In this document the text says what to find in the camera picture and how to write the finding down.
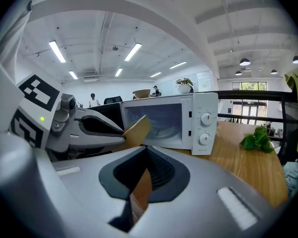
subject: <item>white microwave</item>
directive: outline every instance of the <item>white microwave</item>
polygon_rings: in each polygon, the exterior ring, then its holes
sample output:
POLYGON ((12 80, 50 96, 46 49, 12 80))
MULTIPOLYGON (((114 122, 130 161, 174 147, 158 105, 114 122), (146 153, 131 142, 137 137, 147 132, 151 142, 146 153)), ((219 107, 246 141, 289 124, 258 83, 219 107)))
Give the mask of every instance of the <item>white microwave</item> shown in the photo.
POLYGON ((144 115, 151 131, 143 144, 188 149, 192 155, 210 155, 217 127, 218 94, 193 93, 120 103, 124 128, 144 115))

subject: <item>microwave knob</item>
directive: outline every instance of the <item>microwave knob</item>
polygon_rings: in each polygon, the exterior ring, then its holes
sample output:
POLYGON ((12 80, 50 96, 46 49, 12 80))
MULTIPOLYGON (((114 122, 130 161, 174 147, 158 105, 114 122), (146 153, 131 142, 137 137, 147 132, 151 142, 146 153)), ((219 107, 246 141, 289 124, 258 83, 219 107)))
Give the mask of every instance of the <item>microwave knob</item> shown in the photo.
POLYGON ((203 133, 199 137, 199 141, 203 145, 207 145, 210 142, 210 140, 211 140, 211 137, 207 133, 203 133))
POLYGON ((204 125, 210 125, 211 123, 213 123, 214 117, 209 113, 209 112, 205 112, 201 115, 201 122, 204 125))

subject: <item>brown bowl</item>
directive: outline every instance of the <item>brown bowl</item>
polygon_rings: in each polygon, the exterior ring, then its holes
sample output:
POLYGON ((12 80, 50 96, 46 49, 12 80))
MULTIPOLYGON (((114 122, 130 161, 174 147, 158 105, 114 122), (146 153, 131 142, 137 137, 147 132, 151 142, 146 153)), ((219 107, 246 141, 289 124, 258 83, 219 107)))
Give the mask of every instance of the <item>brown bowl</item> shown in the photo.
POLYGON ((150 89, 138 90, 133 92, 137 99, 148 98, 150 95, 150 89))

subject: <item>potted plant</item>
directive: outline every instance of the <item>potted plant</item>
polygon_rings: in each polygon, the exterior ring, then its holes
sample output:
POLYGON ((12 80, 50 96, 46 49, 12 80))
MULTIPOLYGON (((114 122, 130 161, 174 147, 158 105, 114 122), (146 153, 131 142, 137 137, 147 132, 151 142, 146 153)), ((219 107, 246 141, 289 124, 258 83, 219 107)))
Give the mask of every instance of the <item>potted plant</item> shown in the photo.
POLYGON ((178 91, 181 94, 189 93, 191 89, 190 86, 193 87, 192 81, 186 77, 184 79, 178 79, 175 83, 178 85, 178 91))

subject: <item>leafy green vegetable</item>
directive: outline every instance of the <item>leafy green vegetable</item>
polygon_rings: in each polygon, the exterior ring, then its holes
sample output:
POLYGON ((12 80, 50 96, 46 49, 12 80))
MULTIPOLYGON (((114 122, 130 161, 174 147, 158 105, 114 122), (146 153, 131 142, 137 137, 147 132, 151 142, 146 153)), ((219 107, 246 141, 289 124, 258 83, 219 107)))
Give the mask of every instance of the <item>leafy green vegetable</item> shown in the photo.
POLYGON ((254 134, 244 134, 243 140, 240 144, 245 150, 261 150, 265 153, 270 153, 274 149, 270 147, 270 140, 267 135, 266 128, 259 126, 255 128, 254 134))

